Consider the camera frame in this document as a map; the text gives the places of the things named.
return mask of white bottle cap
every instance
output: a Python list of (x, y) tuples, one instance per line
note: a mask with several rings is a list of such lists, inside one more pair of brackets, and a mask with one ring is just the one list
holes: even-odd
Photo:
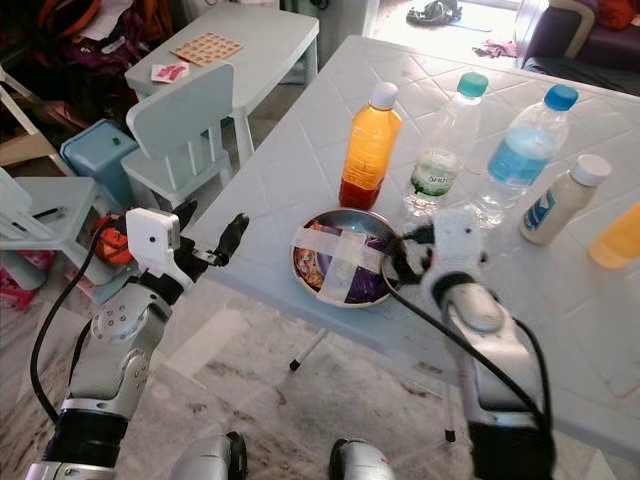
[(391, 110), (398, 96), (398, 87), (393, 83), (380, 82), (369, 98), (369, 105), (378, 110)]
[(587, 153), (578, 157), (569, 175), (585, 187), (597, 187), (611, 175), (611, 164), (598, 155)]

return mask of blue bottle cap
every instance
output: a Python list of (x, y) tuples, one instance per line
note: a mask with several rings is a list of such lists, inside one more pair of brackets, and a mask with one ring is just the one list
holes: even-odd
[(489, 80), (479, 73), (465, 73), (458, 82), (458, 91), (466, 97), (481, 97), (487, 90)]
[(554, 85), (544, 97), (544, 103), (547, 107), (558, 112), (566, 112), (573, 107), (577, 100), (578, 91), (566, 85)]

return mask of purple sofa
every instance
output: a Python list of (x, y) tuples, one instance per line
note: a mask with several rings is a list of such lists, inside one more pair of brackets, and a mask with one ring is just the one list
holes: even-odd
[(640, 72), (640, 27), (607, 30), (598, 13), (597, 0), (523, 0), (515, 27), (518, 65), (531, 57), (567, 57)]

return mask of blue bin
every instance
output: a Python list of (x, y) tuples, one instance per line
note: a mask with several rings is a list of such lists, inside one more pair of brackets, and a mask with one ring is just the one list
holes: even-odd
[(91, 177), (122, 210), (133, 204), (129, 179), (120, 161), (138, 144), (102, 119), (60, 147), (60, 155), (80, 176)]

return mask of white table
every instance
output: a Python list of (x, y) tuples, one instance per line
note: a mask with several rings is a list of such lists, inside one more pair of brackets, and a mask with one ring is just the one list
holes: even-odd
[[(401, 192), (432, 113), (469, 70), (489, 77), (473, 158), (451, 192), (468, 195), (516, 112), (539, 101), (554, 82), (522, 71), (500, 72), (427, 57), (409, 48), (349, 37), (317, 79), (188, 234), (215, 246), (227, 222), (251, 223), (228, 267), (211, 278), (322, 328), (453, 381), (442, 338), (397, 302), (360, 310), (332, 307), (294, 279), (289, 242), (315, 213), (338, 205), (352, 116), (379, 80), (399, 86), (405, 122), (373, 210), (399, 222)], [(489, 248), (485, 280), (539, 336), (549, 363), (558, 428), (614, 453), (640, 458), (640, 262), (619, 271), (593, 263), (586, 246), (640, 200), (640, 99), (574, 84), (580, 90), (571, 134), (517, 207), (518, 215), (580, 152), (608, 158), (613, 175), (589, 207), (548, 247), (527, 243), (515, 224)]]
[[(164, 84), (151, 81), (151, 66), (176, 63), (180, 59), (171, 50), (207, 32), (217, 33), (243, 46), (225, 60), (233, 65), (234, 71), (232, 116), (242, 164), (253, 154), (248, 115), (303, 54), (306, 57), (305, 81), (308, 83), (315, 77), (318, 71), (318, 20), (272, 8), (219, 2), (127, 70), (125, 79), (129, 87), (139, 98), (162, 88)], [(198, 70), (201, 67), (191, 64), (190, 68)]]

